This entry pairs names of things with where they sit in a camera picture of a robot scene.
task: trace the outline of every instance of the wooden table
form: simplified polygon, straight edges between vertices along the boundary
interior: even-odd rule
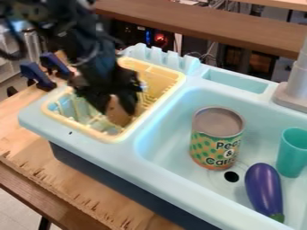
[[[44,94],[33,85],[0,103],[2,189],[63,229],[181,229],[62,164],[47,140],[20,127],[18,111]]]
[[[297,58],[307,32],[299,24],[167,0],[100,0],[95,7],[125,22],[286,58]]]

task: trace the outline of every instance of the drain hole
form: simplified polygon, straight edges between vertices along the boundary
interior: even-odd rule
[[[224,178],[229,182],[237,182],[239,180],[239,175],[236,172],[226,172]]]

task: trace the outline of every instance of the purple eggplant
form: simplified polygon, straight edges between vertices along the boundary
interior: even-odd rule
[[[284,223],[280,178],[271,165],[252,165],[245,174],[245,188],[256,211]]]

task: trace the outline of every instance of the teal cup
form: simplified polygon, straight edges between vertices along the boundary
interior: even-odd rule
[[[284,130],[277,157],[276,168],[285,177],[296,178],[307,164],[307,130]]]

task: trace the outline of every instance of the tin can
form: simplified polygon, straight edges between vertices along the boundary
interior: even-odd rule
[[[239,154],[243,130],[239,113],[223,107],[201,109],[193,118],[189,154],[207,169],[227,169]]]

